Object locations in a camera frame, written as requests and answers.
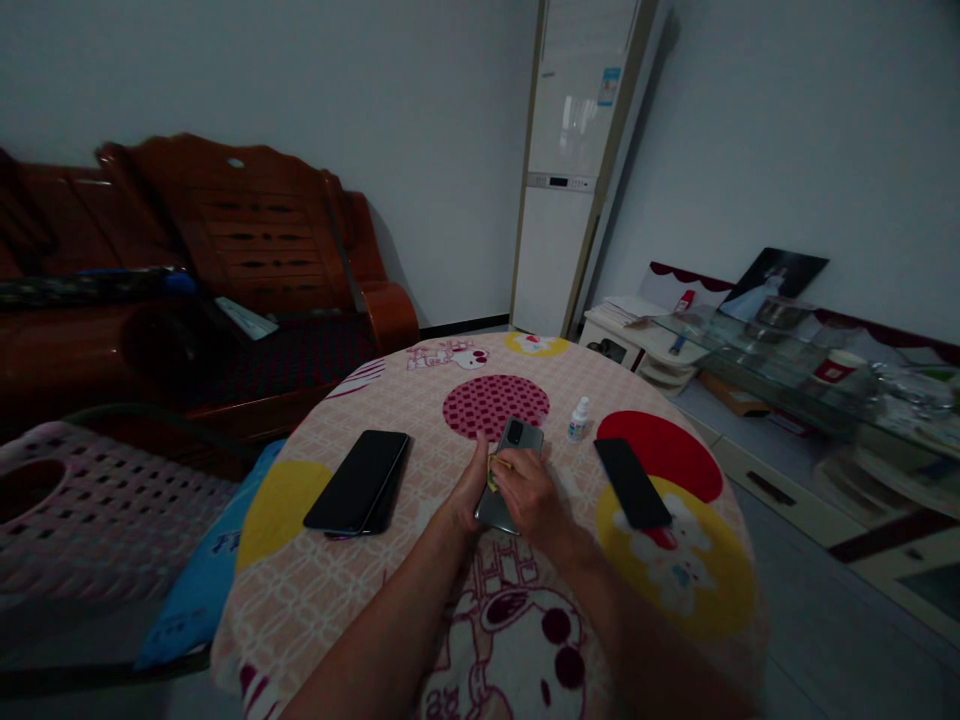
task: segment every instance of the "drawer handle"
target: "drawer handle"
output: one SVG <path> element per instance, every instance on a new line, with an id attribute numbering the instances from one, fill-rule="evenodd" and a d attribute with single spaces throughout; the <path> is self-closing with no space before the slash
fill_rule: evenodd
<path id="1" fill-rule="evenodd" d="M 773 501 L 778 505 L 786 505 L 787 507 L 793 507 L 797 504 L 797 501 L 792 497 L 787 495 L 783 490 L 771 484 L 769 480 L 764 480 L 762 477 L 757 475 L 755 472 L 750 470 L 747 472 L 747 477 L 750 478 L 750 481 L 756 485 L 758 488 L 763 490 L 767 495 L 773 498 Z"/>

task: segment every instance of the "red bottle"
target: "red bottle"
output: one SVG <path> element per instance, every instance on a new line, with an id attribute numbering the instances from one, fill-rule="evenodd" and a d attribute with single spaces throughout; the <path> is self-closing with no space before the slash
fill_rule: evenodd
<path id="1" fill-rule="evenodd" d="M 687 290 L 687 291 L 683 294 L 683 297 L 680 298 L 680 302 L 678 302 L 678 303 L 677 303 L 677 306 L 673 309 L 674 314 L 676 314 L 676 313 L 678 313 L 678 312 L 683 312 L 683 311 L 686 310 L 688 307 L 690 307 L 690 303 L 693 302 L 693 296 L 694 296 L 695 294 L 696 294 L 696 293 L 694 293 L 693 290 Z"/>

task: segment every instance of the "phone camera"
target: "phone camera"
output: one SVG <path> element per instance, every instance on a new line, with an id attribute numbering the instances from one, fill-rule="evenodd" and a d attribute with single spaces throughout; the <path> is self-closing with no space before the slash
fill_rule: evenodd
<path id="1" fill-rule="evenodd" d="M 507 442 L 511 445 L 519 445 L 521 437 L 523 437 L 523 424 L 518 422 L 510 423 L 510 429 L 507 430 Z"/>

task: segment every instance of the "red cup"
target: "red cup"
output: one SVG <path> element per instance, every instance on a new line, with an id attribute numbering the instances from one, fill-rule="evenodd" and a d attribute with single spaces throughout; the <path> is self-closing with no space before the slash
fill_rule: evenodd
<path id="1" fill-rule="evenodd" d="M 813 376 L 820 382 L 836 385 L 866 364 L 867 361 L 859 355 L 854 355 L 846 350 L 831 350 L 827 359 L 813 371 Z"/>

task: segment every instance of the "table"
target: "table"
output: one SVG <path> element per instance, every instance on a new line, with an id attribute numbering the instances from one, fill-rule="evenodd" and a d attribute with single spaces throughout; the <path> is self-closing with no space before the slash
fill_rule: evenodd
<path id="1" fill-rule="evenodd" d="M 582 395 L 591 423 L 571 444 Z M 629 370 L 566 340 L 494 333 L 425 341 L 361 366 L 287 441 L 247 516 L 212 651 L 216 682 L 243 693 L 248 717 L 279 714 L 413 547 L 468 462 L 471 431 L 486 427 L 496 441 L 508 415 L 543 429 L 561 498 L 611 563 L 758 692 L 768 633 L 753 550 L 709 450 Z M 303 515 L 368 428 L 413 438 L 390 529 L 339 542 L 304 530 Z M 598 435 L 627 437 L 675 516 L 671 530 L 626 525 Z M 448 619 L 419 716 L 525 717 L 548 700 L 571 717 L 615 713 L 609 667 L 573 593 L 523 538 L 481 536 Z"/>

